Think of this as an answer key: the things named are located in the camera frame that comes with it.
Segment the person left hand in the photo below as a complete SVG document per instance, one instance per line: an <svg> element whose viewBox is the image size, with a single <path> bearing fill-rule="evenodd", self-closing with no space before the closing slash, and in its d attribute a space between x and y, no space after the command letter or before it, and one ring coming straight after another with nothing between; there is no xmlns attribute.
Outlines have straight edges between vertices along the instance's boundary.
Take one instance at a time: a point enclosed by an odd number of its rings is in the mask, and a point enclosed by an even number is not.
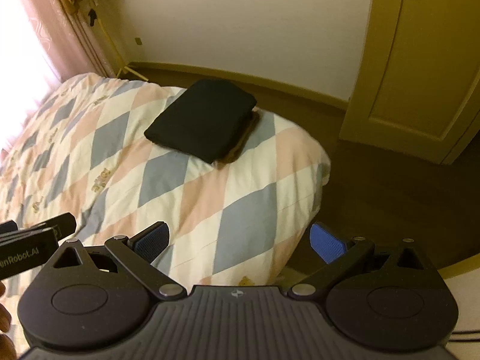
<svg viewBox="0 0 480 360"><path fill-rule="evenodd" d="M7 308L0 304L0 359L1 360L16 360L16 348L13 341L7 336L11 329L11 314Z"/></svg>

